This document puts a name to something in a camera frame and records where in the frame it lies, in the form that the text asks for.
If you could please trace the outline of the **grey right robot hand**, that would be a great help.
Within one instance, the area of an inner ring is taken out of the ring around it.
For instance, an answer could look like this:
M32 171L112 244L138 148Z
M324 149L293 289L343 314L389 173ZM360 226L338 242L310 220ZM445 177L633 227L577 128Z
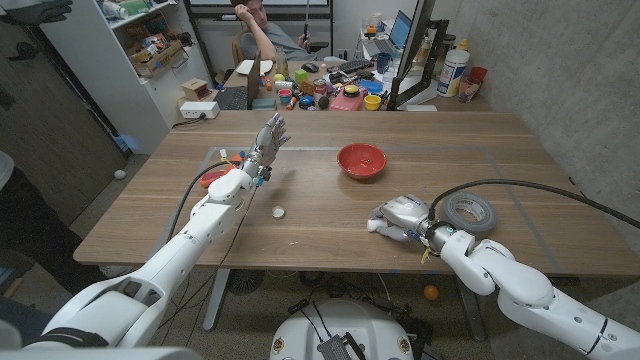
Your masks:
M377 232L399 242L411 239L428 244L429 206L409 194L394 198L375 208L367 220L367 231Z

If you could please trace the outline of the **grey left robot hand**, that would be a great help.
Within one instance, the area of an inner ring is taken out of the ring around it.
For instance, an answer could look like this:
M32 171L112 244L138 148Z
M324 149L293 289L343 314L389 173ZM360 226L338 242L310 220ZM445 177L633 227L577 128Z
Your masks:
M252 177L254 185L259 187L271 177L271 164L280 147L290 136L285 135L285 120L275 113L256 135L240 169Z

